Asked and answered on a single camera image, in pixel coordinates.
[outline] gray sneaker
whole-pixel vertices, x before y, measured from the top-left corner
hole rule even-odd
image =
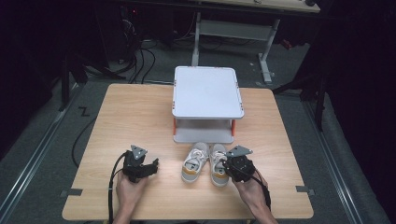
[[[222,144],[215,144],[210,150],[210,173],[212,183],[217,187],[224,187],[228,183],[228,175],[225,174],[225,168],[221,159],[227,160],[225,153],[227,149]]]
[[[189,152],[186,160],[183,162],[181,168],[181,178],[187,182],[192,183],[201,173],[207,159],[209,157],[209,146],[207,143],[195,143]]]

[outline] white sneaker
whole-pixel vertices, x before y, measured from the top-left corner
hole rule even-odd
[[[225,168],[222,165],[221,159],[227,160],[225,153],[227,149],[222,144],[215,144],[210,151],[210,173],[212,183],[217,187],[224,187],[228,183],[228,175],[225,173]]]
[[[195,143],[190,150],[189,155],[183,162],[181,168],[181,178],[187,182],[194,182],[201,173],[209,157],[209,146],[206,143]]]

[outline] wooden table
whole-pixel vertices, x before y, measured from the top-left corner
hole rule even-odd
[[[312,217],[307,194],[296,191],[304,182],[274,95],[264,89],[241,88],[240,92],[245,116],[236,122],[235,140],[226,147],[241,145],[253,150],[247,157],[269,183],[276,218]],[[191,145],[173,141],[172,96],[173,86],[109,86],[72,186],[82,193],[68,196],[65,219],[108,219],[111,170],[130,145],[148,151],[145,164],[160,159],[158,174],[149,178],[133,219],[253,218],[231,181],[224,188],[211,183],[209,161],[196,182],[182,181],[181,166]],[[118,199],[115,190],[113,193],[116,214]]]

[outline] person's arm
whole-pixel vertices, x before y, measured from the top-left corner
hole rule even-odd
[[[142,196],[143,190],[149,178],[140,179],[138,183],[129,181],[128,176],[119,172],[117,181],[117,196],[120,208],[114,218],[113,224],[129,224],[132,212]]]
[[[257,171],[253,175],[254,177],[260,178],[260,173]],[[262,178],[263,184],[267,186],[264,178]],[[250,209],[250,212],[256,218],[260,224],[277,223],[276,219],[272,215],[269,207],[265,204],[265,196],[262,192],[262,186],[257,183],[254,179],[249,179],[247,182],[235,182],[236,188],[239,191],[242,201]]]

